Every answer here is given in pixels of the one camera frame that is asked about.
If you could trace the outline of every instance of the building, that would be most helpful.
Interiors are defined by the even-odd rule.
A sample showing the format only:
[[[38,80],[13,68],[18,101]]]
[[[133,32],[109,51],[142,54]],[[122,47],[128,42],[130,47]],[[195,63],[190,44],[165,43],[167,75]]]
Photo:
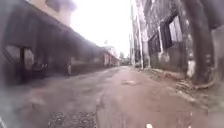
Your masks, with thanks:
[[[105,66],[104,49],[69,27],[71,1],[47,1],[0,0],[0,66],[7,81]]]
[[[147,43],[139,40],[143,67],[149,62],[147,65],[152,68],[182,73],[198,85],[214,81],[214,73],[223,63],[219,47],[223,35],[224,9],[220,7],[223,0],[136,0],[134,3],[139,10],[143,8],[137,15],[144,14],[147,26]],[[141,19],[136,21],[132,17],[132,21],[135,24]]]
[[[119,59],[117,58],[116,50],[113,46],[104,46],[104,65],[107,67],[118,66]]]

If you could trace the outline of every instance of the alley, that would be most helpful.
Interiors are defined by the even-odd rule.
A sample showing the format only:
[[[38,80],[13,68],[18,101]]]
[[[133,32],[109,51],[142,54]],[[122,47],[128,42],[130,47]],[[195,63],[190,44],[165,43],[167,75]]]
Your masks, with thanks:
[[[131,67],[115,67],[10,87],[7,97],[16,126],[24,128],[209,127],[206,112],[179,97],[170,84]]]

